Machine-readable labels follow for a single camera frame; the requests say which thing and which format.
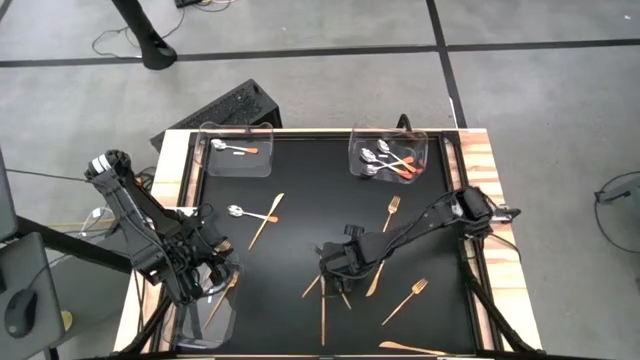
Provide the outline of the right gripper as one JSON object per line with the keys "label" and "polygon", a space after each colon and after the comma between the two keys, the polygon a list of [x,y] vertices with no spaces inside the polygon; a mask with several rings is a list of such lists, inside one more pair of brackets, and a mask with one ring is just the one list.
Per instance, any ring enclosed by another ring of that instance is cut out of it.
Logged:
{"label": "right gripper", "polygon": [[320,249],[319,268],[326,289],[341,295],[350,292],[350,280],[366,277],[374,268],[374,242],[356,239],[346,243],[325,242]]}

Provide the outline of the clear plastic bin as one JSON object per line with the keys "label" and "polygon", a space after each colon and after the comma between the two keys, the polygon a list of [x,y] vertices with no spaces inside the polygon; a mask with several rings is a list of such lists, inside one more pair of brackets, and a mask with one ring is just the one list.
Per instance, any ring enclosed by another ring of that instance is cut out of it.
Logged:
{"label": "clear plastic bin", "polygon": [[[393,153],[416,168],[416,172],[412,173],[413,177],[410,180],[404,179],[388,169],[381,169],[373,176],[366,175],[363,172],[367,163],[361,159],[360,150],[362,148],[372,151],[379,160],[386,163],[394,163],[397,168],[407,170],[391,155],[378,149],[377,141],[379,139],[386,141]],[[354,126],[348,145],[349,170],[353,175],[364,179],[409,185],[415,182],[426,170],[428,153],[429,138],[426,132],[409,131],[406,128],[365,128]]]}
{"label": "clear plastic bin", "polygon": [[[228,145],[258,148],[258,154],[231,149],[216,150],[214,138]],[[215,177],[267,177],[271,173],[274,128],[269,123],[248,126],[223,126],[206,122],[196,135],[194,158],[202,170]]]}
{"label": "clear plastic bin", "polygon": [[[237,254],[235,256],[236,270],[239,270],[241,275],[243,267],[239,256]],[[225,287],[220,292],[206,294],[198,300],[178,308],[171,336],[172,346],[175,349],[215,349],[230,340],[236,319],[236,291],[239,289],[239,281],[223,301],[212,324],[206,330],[203,329],[211,310]]]}

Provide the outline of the black perforated computer case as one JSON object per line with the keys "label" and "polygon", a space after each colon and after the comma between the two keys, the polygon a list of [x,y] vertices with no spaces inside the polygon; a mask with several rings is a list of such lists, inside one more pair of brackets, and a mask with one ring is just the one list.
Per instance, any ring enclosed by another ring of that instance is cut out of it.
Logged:
{"label": "black perforated computer case", "polygon": [[282,128],[278,104],[254,80],[248,79],[181,121],[173,129],[199,129],[206,122],[223,126],[248,126],[269,123]]}

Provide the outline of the grey side table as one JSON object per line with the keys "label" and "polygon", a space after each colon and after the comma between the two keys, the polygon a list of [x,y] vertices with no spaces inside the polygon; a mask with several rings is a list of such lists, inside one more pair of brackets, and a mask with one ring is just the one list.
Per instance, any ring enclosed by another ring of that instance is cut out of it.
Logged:
{"label": "grey side table", "polygon": [[[31,233],[0,249],[0,360],[27,360],[53,346],[65,335],[61,308],[42,236]],[[11,297],[30,288],[38,295],[34,327],[23,338],[5,330],[4,313]]]}

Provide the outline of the black computer mouse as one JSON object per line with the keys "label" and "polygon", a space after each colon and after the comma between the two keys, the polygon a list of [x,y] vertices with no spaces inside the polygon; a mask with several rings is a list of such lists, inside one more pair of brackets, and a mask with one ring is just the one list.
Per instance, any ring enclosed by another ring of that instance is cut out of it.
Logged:
{"label": "black computer mouse", "polygon": [[5,330],[12,338],[23,338],[31,332],[37,301],[37,293],[30,288],[21,289],[11,297],[5,309],[4,322]]}

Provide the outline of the dark monitor edge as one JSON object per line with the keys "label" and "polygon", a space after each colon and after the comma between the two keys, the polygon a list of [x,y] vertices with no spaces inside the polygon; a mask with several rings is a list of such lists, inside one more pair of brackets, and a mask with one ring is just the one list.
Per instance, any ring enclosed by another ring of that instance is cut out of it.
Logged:
{"label": "dark monitor edge", "polygon": [[18,231],[18,219],[12,198],[2,150],[0,149],[0,243],[11,239]]}

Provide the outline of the black stand leg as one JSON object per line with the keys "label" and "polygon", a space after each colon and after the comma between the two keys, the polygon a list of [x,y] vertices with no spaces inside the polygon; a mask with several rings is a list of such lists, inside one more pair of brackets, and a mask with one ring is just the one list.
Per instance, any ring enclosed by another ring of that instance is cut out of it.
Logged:
{"label": "black stand leg", "polygon": [[138,40],[147,69],[163,70],[176,62],[176,51],[154,29],[138,0],[111,1]]}

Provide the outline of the grey stand base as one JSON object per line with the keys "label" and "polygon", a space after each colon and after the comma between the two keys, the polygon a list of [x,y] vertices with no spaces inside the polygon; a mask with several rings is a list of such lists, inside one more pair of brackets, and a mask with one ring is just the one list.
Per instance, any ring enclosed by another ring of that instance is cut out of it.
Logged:
{"label": "grey stand base", "polygon": [[[626,176],[632,176],[630,180],[625,180],[618,185],[614,182]],[[625,173],[614,177],[606,182],[598,191],[594,193],[595,203],[609,205],[616,200],[629,198],[640,206],[640,174]]]}

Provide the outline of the black frame brace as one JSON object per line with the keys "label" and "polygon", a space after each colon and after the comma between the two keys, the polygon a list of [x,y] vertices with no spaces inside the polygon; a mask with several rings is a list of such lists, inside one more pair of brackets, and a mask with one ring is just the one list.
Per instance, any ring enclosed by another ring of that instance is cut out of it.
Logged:
{"label": "black frame brace", "polygon": [[484,307],[490,325],[490,335],[494,345],[503,349],[501,335],[514,352],[539,353],[540,349],[527,344],[517,331],[509,324],[496,306],[491,292],[491,283],[486,269],[486,260],[481,250],[483,243],[476,238],[463,238],[458,243],[461,256],[461,269],[466,286],[477,297]]}
{"label": "black frame brace", "polygon": [[133,340],[123,349],[116,351],[116,354],[141,354],[149,341],[154,342],[154,338],[160,334],[164,327],[164,321],[169,309],[173,306],[168,292],[160,291],[159,303],[143,328],[135,335]]}

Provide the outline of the black frame beam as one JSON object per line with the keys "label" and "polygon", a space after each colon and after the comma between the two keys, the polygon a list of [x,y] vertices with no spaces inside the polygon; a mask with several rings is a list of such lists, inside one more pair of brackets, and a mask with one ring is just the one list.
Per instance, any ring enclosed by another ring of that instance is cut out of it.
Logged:
{"label": "black frame beam", "polygon": [[20,235],[26,235],[32,232],[40,233],[43,244],[48,249],[125,274],[130,274],[132,271],[131,261],[128,257],[89,242],[73,238],[21,216],[17,217],[17,225],[17,233]]}

